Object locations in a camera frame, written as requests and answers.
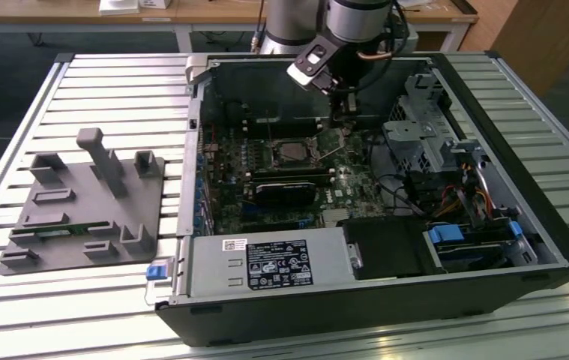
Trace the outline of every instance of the gray plastic bracket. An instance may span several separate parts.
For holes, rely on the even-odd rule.
[[[35,157],[35,183],[9,234],[0,275],[148,263],[157,252],[164,159],[139,151],[120,161],[97,128],[77,144],[95,163]]]
[[[137,228],[136,236],[131,234],[128,227],[123,227],[123,231],[120,232],[120,244],[124,245],[129,253],[143,253],[153,248],[153,239],[150,235],[148,235],[143,224],[140,224]]]
[[[31,174],[43,185],[60,184],[63,180],[57,175],[57,170],[65,169],[67,165],[57,154],[37,154],[31,163]]]
[[[85,242],[83,252],[89,259],[103,259],[105,257],[117,256],[117,249],[108,240]]]

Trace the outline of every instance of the warning label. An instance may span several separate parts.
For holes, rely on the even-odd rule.
[[[312,285],[306,240],[246,244],[246,270],[252,290]]]

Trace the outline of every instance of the barcode label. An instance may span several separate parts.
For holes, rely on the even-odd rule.
[[[244,238],[229,238],[222,241],[222,251],[245,250],[246,240]]]

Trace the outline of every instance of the metal table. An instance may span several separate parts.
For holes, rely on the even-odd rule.
[[[569,224],[569,133],[500,59],[449,54],[474,96]],[[99,126],[120,159],[168,160],[158,257],[174,254],[186,95],[182,54],[76,55],[48,73],[0,160],[0,253],[33,178],[36,152],[88,161],[79,128]],[[461,127],[470,129],[461,119]],[[221,348],[189,348],[145,301],[145,265],[0,276],[0,359],[564,359],[569,284],[494,313]],[[170,288],[157,287],[162,297]]]

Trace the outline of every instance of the floor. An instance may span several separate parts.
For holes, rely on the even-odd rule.
[[[43,40],[33,47],[25,34],[0,34],[0,157],[59,53],[178,51],[169,33],[45,34]],[[248,33],[193,35],[194,51],[246,51],[249,42]],[[569,70],[542,100],[569,130]]]

